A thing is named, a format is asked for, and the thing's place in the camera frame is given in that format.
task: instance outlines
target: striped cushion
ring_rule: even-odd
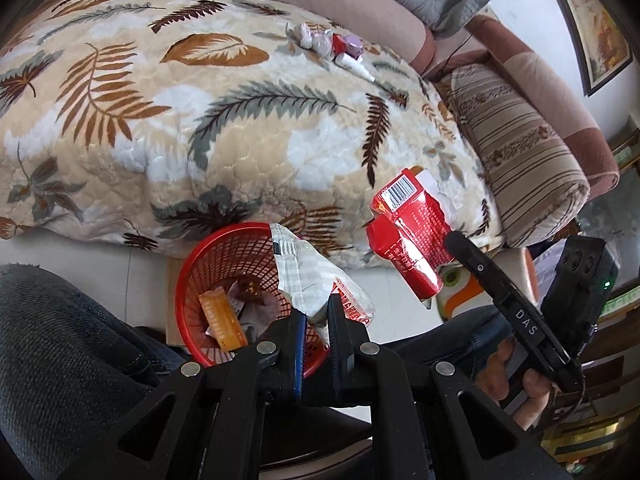
[[[575,217],[589,181],[527,100],[480,64],[455,69],[440,87],[482,159],[511,247],[545,240]]]

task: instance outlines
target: picture frame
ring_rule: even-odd
[[[633,61],[631,46],[599,0],[557,0],[569,28],[585,96]]]

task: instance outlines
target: torn packaging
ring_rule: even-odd
[[[279,224],[271,224],[271,237],[280,280],[278,288],[291,298],[294,308],[307,316],[325,347],[329,346],[326,302],[330,294],[340,294],[348,319],[365,325],[371,322],[375,314],[373,302],[343,270]]]

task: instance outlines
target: metal screw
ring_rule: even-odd
[[[188,363],[183,364],[182,368],[180,368],[180,371],[185,377],[193,377],[200,373],[200,369],[201,367],[198,363],[194,363],[193,361],[190,361]]]
[[[360,345],[360,351],[364,355],[376,355],[380,352],[380,347],[375,343],[367,342]]]
[[[456,367],[446,361],[440,361],[436,364],[436,371],[440,375],[452,376],[456,373]]]
[[[255,348],[258,352],[264,355],[273,354],[276,351],[276,343],[273,341],[263,341],[258,343],[258,346]]]

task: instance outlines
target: barcode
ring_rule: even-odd
[[[382,200],[391,208],[398,209],[403,203],[418,191],[406,175],[401,176],[391,186],[382,192]]]

